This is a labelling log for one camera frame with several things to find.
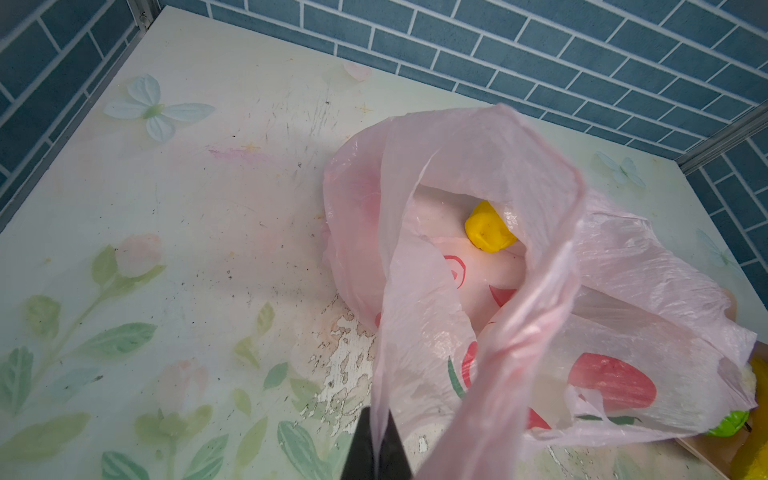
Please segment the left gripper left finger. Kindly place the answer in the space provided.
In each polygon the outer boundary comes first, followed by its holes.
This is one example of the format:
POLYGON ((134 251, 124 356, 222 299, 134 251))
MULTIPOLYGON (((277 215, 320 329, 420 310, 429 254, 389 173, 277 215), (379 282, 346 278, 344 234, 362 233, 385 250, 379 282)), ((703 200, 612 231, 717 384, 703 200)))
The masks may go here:
POLYGON ((370 408, 361 410, 349 452, 340 475, 341 480, 374 480, 375 461, 371 438, 370 408))

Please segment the green fake fruit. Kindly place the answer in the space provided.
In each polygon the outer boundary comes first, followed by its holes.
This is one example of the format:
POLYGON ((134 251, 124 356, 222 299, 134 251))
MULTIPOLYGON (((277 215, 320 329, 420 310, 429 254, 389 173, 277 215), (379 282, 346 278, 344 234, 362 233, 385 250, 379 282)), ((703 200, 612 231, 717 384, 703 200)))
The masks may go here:
POLYGON ((749 420, 749 411, 732 411, 715 428, 707 432, 708 436, 729 438, 741 431, 749 420))

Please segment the yellow fake banana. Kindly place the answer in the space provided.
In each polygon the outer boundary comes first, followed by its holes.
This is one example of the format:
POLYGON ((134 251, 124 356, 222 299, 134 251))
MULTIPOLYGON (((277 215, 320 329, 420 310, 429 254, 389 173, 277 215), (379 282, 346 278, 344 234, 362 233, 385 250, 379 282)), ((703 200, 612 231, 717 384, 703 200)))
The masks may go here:
POLYGON ((757 379, 758 407, 752 412, 752 431, 731 461, 731 478, 767 479, 767 363, 754 357, 750 364, 757 379))

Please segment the pink plastic bag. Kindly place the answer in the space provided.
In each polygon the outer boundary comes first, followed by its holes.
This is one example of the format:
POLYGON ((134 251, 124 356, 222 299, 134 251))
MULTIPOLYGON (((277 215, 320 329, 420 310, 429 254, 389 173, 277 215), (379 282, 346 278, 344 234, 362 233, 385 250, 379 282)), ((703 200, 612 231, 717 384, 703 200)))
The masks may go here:
POLYGON ((522 453, 688 437, 756 405, 755 334, 650 223, 591 189, 514 109, 392 117, 323 179, 324 256, 375 331, 376 464, 392 414, 415 479, 501 479, 522 453), (516 272, 448 255, 421 187, 488 201, 521 242, 516 272), (473 320, 478 299, 494 312, 473 320))

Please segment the left metal corner post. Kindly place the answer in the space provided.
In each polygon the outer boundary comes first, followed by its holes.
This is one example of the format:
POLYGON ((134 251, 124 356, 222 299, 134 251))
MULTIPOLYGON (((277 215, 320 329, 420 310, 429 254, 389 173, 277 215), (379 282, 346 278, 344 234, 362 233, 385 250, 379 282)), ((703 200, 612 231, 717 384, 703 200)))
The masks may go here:
POLYGON ((128 6, 137 24, 148 29, 162 10, 159 0, 128 0, 128 6))

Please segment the small yellow fake fruit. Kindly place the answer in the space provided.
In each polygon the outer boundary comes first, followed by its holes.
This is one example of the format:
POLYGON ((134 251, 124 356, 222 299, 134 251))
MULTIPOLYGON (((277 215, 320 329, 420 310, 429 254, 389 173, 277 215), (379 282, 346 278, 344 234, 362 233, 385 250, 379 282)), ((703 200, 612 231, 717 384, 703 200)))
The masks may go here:
POLYGON ((474 208, 465 222, 465 232, 476 248, 487 253, 499 252, 518 241, 488 201, 474 208))

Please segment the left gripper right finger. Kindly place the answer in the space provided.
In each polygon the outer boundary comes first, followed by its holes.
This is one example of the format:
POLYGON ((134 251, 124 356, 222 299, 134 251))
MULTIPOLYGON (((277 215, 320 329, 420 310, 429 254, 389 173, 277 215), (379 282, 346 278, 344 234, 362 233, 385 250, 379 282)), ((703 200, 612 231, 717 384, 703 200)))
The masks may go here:
POLYGON ((376 464, 379 480, 411 480, 412 470, 392 414, 389 414, 386 430, 376 464))

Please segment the right metal corner post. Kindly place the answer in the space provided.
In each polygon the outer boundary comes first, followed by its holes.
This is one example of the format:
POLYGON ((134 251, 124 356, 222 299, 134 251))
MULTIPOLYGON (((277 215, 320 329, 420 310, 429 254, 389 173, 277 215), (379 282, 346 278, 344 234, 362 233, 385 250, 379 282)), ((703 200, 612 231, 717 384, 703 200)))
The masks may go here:
POLYGON ((675 160, 684 175, 714 161, 728 150, 767 128, 767 102, 763 102, 675 160))

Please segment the metal corner post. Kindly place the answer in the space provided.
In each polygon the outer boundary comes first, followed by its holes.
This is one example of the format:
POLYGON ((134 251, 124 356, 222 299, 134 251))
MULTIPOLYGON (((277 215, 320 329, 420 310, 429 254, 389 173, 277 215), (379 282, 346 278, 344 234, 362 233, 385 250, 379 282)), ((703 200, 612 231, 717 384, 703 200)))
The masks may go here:
POLYGON ((763 102, 675 160, 684 175, 714 161, 728 150, 767 128, 767 102, 763 102))
POLYGON ((148 29, 162 10, 159 0, 128 0, 128 6, 137 24, 148 29))

